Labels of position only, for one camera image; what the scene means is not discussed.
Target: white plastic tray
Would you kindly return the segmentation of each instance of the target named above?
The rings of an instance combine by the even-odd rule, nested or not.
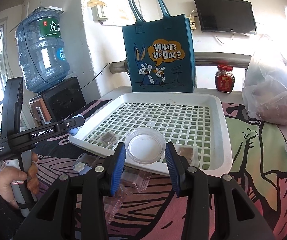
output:
[[[105,148],[99,142],[107,131],[120,135],[119,142],[139,127],[158,130],[166,142],[193,145],[197,148],[199,168],[220,177],[232,166],[232,153],[225,115],[219,98],[190,93],[141,92],[121,95],[89,117],[75,135],[74,145],[106,157],[117,143]],[[127,156],[127,166],[169,175],[164,155],[158,162],[138,164]]]

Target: blue sticker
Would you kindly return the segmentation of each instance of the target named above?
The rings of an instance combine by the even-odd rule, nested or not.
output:
[[[64,53],[64,49],[63,48],[59,48],[58,51],[57,51],[57,58],[59,60],[66,60],[66,55]]]

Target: large plastic water bottle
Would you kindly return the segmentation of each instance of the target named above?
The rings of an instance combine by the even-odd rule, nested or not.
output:
[[[22,21],[15,34],[26,88],[35,93],[58,84],[70,70],[59,15],[53,10],[37,11]]]

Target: green label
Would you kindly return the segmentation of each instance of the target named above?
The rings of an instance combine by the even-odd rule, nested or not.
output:
[[[40,33],[43,38],[61,38],[59,21],[55,18],[46,18],[39,22]]]

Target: red jar lid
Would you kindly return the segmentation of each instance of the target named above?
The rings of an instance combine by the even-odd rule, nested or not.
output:
[[[228,65],[218,65],[219,70],[225,70],[225,71],[231,71],[233,70],[233,67],[228,66]]]

